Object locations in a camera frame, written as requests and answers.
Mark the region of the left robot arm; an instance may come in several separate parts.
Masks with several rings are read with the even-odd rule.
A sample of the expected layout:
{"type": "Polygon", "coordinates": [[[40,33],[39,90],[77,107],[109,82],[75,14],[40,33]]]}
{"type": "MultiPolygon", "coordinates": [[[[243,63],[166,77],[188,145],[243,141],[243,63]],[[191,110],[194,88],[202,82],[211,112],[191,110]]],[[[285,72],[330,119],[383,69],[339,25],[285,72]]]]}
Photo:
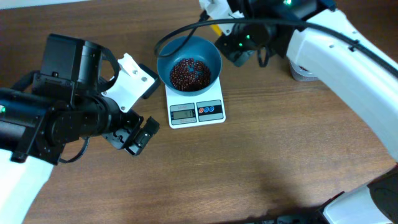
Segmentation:
{"type": "Polygon", "coordinates": [[[40,70],[1,89],[1,222],[24,220],[70,142],[101,136],[139,155],[159,124],[132,107],[159,85],[128,54],[116,59],[96,43],[50,34],[40,70]]]}

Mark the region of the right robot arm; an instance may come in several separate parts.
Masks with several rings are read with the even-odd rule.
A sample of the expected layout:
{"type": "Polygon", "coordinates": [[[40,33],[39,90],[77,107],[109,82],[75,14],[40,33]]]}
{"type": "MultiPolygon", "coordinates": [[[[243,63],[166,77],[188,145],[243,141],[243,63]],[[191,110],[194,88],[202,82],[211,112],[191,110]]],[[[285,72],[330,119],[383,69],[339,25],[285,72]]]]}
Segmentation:
{"type": "Polygon", "coordinates": [[[320,80],[397,157],[397,64],[368,41],[334,1],[201,1],[218,21],[216,46],[235,66],[256,55],[289,60],[296,80],[320,80]]]}

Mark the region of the yellow measuring scoop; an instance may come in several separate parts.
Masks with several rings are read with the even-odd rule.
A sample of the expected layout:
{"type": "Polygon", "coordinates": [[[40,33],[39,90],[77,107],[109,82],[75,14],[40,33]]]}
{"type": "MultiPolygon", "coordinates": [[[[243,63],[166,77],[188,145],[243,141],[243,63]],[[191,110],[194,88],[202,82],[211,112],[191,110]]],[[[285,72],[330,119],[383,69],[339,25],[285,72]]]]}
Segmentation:
{"type": "Polygon", "coordinates": [[[222,36],[223,35],[223,31],[220,29],[220,27],[216,24],[213,24],[210,26],[211,29],[213,30],[213,32],[217,35],[217,36],[222,36]]]}

